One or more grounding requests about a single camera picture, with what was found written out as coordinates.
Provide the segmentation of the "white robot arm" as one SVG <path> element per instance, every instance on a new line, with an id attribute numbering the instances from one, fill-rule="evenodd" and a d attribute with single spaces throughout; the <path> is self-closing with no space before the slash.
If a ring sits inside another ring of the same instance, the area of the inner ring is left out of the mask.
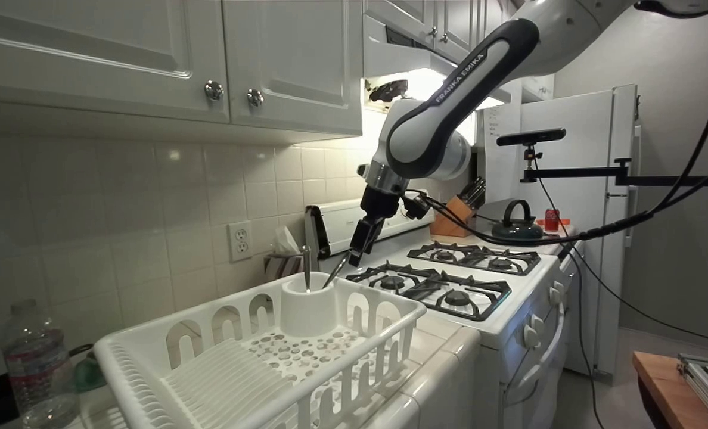
<path id="1" fill-rule="evenodd" d="M 453 179 L 471 161 L 455 130 L 503 83 L 545 76 L 580 58 L 628 7 L 696 19 L 708 0 L 527 0 L 489 31 L 428 101 L 391 105 L 374 157 L 365 164 L 365 194 L 346 262 L 357 266 L 385 222 L 396 214 L 410 179 Z"/>

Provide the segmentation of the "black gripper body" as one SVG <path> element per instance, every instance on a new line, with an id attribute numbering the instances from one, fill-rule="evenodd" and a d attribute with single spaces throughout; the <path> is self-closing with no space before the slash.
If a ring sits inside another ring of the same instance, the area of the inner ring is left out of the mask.
<path id="1" fill-rule="evenodd" d="M 394 194 L 368 187 L 361 208 L 365 213 L 362 225 L 374 230 L 398 213 L 398 198 Z"/>

